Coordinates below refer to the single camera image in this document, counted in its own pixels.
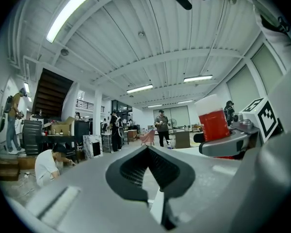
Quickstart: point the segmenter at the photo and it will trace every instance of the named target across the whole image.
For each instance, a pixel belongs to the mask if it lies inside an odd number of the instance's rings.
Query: jeans
[[[12,141],[17,150],[21,150],[21,147],[18,145],[17,136],[15,132],[15,117],[8,116],[8,128],[6,131],[6,145],[8,147],[8,151],[13,151]]]
[[[117,152],[118,149],[122,149],[122,138],[118,134],[117,130],[116,133],[112,135],[112,149],[114,152]]]
[[[167,140],[169,141],[170,140],[169,139],[169,132],[163,131],[163,132],[158,132],[158,133],[159,133],[159,138],[160,138],[160,146],[164,147],[164,136],[165,136],[166,142],[167,142]]]

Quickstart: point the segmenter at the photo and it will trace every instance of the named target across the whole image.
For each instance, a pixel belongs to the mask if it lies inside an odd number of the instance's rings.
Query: man standing
[[[159,115],[155,118],[154,122],[157,132],[159,133],[160,146],[164,147],[164,137],[167,144],[169,144],[169,131],[168,131],[168,118],[164,115],[163,110],[159,110]]]
[[[69,163],[75,165],[72,160],[65,158],[66,148],[56,144],[53,150],[45,150],[35,160],[34,171],[37,184],[42,187],[57,179],[60,175],[56,163]]]
[[[14,95],[14,97],[12,98],[11,109],[8,113],[8,127],[7,127],[7,131],[6,131],[6,145],[7,145],[9,154],[18,154],[19,152],[25,151],[24,149],[22,149],[20,147],[20,145],[18,145],[17,136],[16,136],[16,132],[15,132],[15,120],[16,120],[16,118],[17,117],[18,118],[24,117],[24,115],[18,110],[19,100],[23,96],[27,96],[25,88],[21,88],[19,90],[19,92]],[[13,150],[12,141],[14,142],[14,145],[15,145],[17,151]]]
[[[112,111],[112,118],[110,121],[110,127],[112,127],[112,151],[111,153],[121,151],[122,150],[122,138],[118,133],[118,126],[116,125],[116,121],[118,119],[116,115],[116,111]]]
[[[234,103],[231,100],[229,100],[226,102],[226,106],[224,108],[224,114],[225,114],[228,126],[231,125],[232,120],[233,120],[233,116],[234,116],[234,112],[235,112],[233,107],[232,107],[233,105],[234,105]]]

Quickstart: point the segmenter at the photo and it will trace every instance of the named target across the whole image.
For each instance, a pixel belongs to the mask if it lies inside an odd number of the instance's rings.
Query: pillar
[[[96,90],[93,109],[93,135],[100,135],[101,100],[102,93]]]

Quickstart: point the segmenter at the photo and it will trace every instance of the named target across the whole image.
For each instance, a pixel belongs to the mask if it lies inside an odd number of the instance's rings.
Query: white shirt
[[[52,150],[45,150],[40,153],[34,165],[35,178],[39,186],[43,186],[41,178],[45,175],[50,177],[51,173],[58,171],[53,159]]]

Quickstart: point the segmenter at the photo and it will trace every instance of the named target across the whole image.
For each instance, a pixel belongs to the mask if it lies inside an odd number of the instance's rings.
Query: floor
[[[193,141],[194,134],[195,133],[190,133],[191,147],[198,146]],[[171,146],[173,147],[175,145],[174,137],[172,135],[170,135],[170,139],[171,139]],[[154,137],[154,144],[157,146],[160,145],[158,135],[156,135]],[[122,147],[122,151],[125,151],[131,147],[135,148],[138,146],[141,146],[141,140],[129,142],[129,145],[127,144],[127,142],[125,142],[125,144]],[[17,158],[17,156],[15,156],[15,155],[6,154],[5,150],[0,150],[0,157],[8,158],[8,159]],[[63,169],[63,172],[69,170],[69,168],[71,168],[71,167],[65,166]],[[26,172],[30,173],[27,178],[25,178]],[[30,200],[30,198],[33,195],[35,195],[35,193],[40,189],[40,187],[37,185],[36,180],[35,180],[34,169],[21,170],[18,181],[15,181],[15,182],[0,181],[0,187],[2,188],[2,191],[6,196],[14,198],[16,201],[21,203],[23,206],[25,206],[26,203]],[[148,199],[149,199],[150,206],[153,203],[153,200],[157,194],[158,188],[159,188],[159,186],[158,186],[156,180],[154,179],[152,173],[148,169],[145,172],[143,189],[148,192]]]

